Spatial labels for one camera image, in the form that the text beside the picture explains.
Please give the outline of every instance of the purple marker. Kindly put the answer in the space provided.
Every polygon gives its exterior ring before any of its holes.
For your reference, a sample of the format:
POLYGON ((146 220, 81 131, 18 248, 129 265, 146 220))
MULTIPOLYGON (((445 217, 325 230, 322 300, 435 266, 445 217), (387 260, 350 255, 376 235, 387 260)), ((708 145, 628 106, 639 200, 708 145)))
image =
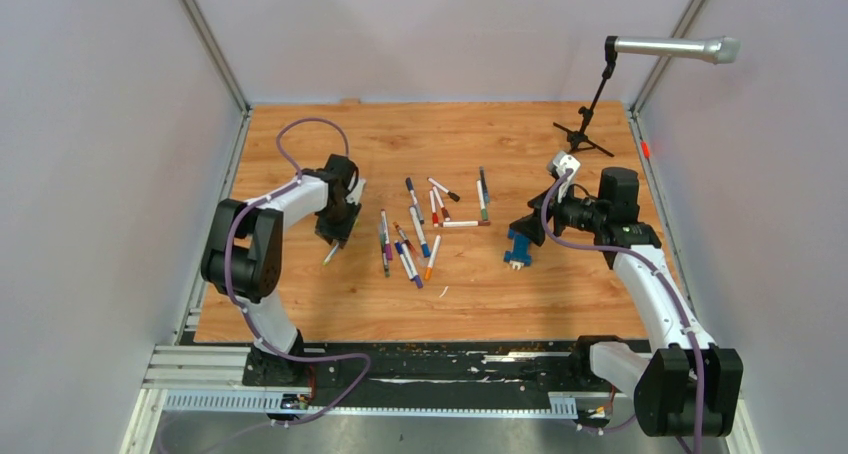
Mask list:
POLYGON ((389 240, 389 221, 386 219, 386 210, 380 209, 380 216, 383 218, 383 241, 385 245, 383 250, 386 251, 386 259, 392 260, 392 241, 389 240))

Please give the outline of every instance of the white backdrop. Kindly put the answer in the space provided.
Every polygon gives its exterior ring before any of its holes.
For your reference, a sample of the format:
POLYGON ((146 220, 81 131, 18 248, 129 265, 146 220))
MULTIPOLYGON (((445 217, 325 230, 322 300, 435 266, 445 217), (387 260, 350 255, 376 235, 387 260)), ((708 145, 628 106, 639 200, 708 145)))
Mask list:
POLYGON ((240 121, 177 0, 0 0, 0 439, 117 452, 240 121))
MULTIPOLYGON (((667 36, 689 0, 198 0, 251 102, 591 99, 607 35, 667 36)), ((635 99, 626 56, 605 98, 635 99)))
POLYGON ((764 453, 845 452, 848 5, 710 0, 644 115, 694 302, 739 349, 764 453))

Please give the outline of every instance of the wood grain surface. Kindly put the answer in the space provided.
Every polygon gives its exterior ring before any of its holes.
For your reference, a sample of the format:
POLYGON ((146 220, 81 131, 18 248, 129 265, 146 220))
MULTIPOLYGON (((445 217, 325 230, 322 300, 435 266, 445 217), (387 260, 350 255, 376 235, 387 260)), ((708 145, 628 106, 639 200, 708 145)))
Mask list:
MULTIPOLYGON (((551 185, 545 170, 566 147, 552 121, 578 126, 574 102, 341 104, 260 106, 253 113, 232 197, 264 194, 291 179, 275 136, 286 124, 320 116, 341 125, 350 156, 367 180, 362 212, 347 247, 327 266, 329 247, 314 234, 315 219, 292 227, 283 241, 278 291, 289 316, 308 341, 426 341, 573 339, 581 334, 644 337, 645 331, 623 285, 599 253, 565 249, 553 242, 531 247, 533 266, 511 270, 503 262, 512 249, 508 224, 530 213, 527 201, 551 185), (404 179, 410 176, 430 218, 428 176, 457 192, 444 197, 454 220, 480 218, 475 182, 486 170, 491 196, 490 227, 424 231, 442 246, 433 277, 423 289, 409 282, 395 256, 383 276, 377 240, 380 208, 415 242, 404 179), (444 288, 449 289, 439 297, 444 288)), ((597 191, 601 169, 622 166, 642 179, 641 220, 660 231, 639 157, 621 104, 600 103, 590 127, 593 140, 615 158, 591 150, 578 153, 577 182, 597 191)), ((329 126, 308 123, 283 138, 304 167, 321 167, 331 152, 343 153, 329 126)), ((397 236, 392 229, 392 237, 397 236)), ((591 243, 591 235, 567 230, 566 238, 591 243)), ((197 341, 248 341, 245 323, 225 296, 209 286, 197 341)))

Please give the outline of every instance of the wooden table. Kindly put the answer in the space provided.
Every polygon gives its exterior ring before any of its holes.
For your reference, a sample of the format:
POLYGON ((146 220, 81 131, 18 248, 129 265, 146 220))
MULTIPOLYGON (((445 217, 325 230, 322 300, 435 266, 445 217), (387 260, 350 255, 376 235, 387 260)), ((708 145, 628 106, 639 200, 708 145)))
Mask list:
MULTIPOLYGON (((350 156, 367 185, 362 211, 347 247, 327 266, 329 247, 313 232, 309 217, 283 241, 279 292, 307 341, 427 341, 574 339, 581 334, 645 337, 623 285, 599 253, 546 242, 532 246, 533 266, 514 271, 503 262, 512 249, 508 224, 530 213, 527 201, 551 185, 548 161, 566 146, 552 121, 579 126, 574 102, 410 103, 260 106, 253 113, 232 197, 264 194, 291 179, 294 170, 280 156, 275 136, 306 116, 341 125, 350 138, 350 156), (490 227, 436 229, 424 226, 431 245, 442 234, 438 262, 423 289, 410 283, 397 257, 391 277, 383 276, 378 250, 380 208, 412 236, 409 193, 415 183, 430 218, 428 176, 456 191, 444 197, 451 217, 479 219, 475 182, 486 170, 491 196, 490 227), (446 286, 447 293, 440 297, 446 286)), ((601 169, 642 168, 621 104, 600 103, 590 128, 593 140, 612 150, 578 153, 577 182, 597 191, 601 169)), ((308 123, 293 129, 283 145, 305 167, 321 167, 331 152, 343 153, 329 126, 308 123)), ((661 228, 642 176, 641 220, 661 228)), ((391 230, 392 237, 397 237, 391 230)), ((590 244, 591 235, 567 230, 565 237, 590 244)), ((209 286, 195 340, 247 341, 252 337, 225 296, 209 286)))

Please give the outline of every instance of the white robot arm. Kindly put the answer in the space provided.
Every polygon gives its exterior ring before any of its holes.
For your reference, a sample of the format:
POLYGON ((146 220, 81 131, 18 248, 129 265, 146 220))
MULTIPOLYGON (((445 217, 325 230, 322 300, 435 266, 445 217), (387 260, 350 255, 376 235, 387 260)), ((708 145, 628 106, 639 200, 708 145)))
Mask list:
MULTIPOLYGON (((327 243, 344 247, 361 208, 360 199, 366 181, 359 177, 356 165, 347 157, 331 155, 322 169, 305 169, 300 179, 292 180, 292 188, 278 197, 267 197, 257 204, 242 221, 237 237, 251 237, 250 248, 233 247, 232 266, 235 297, 244 314, 259 334, 256 348, 273 354, 266 344, 290 352, 299 333, 277 296, 282 266, 283 236, 303 218, 318 217, 315 232, 327 243)), ((215 220, 201 264, 203 278, 226 294, 224 286, 224 248, 235 216, 248 204, 226 199, 215 212, 215 220)))
POLYGON ((594 233, 597 247, 589 249, 603 251, 607 265, 633 298, 648 332, 653 358, 643 358, 624 342, 607 336, 609 341, 592 340, 588 346, 587 375, 607 380, 631 397, 639 425, 646 434, 691 435, 695 384, 690 370, 695 353, 700 352, 707 366, 703 432, 726 435, 733 424, 741 384, 742 362, 738 354, 734 349, 716 346, 712 336, 701 328, 674 284, 659 237, 651 226, 638 221, 636 172, 606 168, 597 197, 577 198, 573 183, 579 169, 580 162, 574 156, 560 151, 548 165, 559 184, 555 196, 548 197, 548 206, 544 206, 547 191, 531 200, 528 204, 534 213, 511 223, 510 229, 541 245, 547 235, 541 218, 544 213, 548 216, 546 223, 551 218, 554 221, 554 236, 561 235, 566 227, 594 233), (668 288, 660 277, 667 281, 668 288), (690 342, 690 334, 697 349, 690 342))

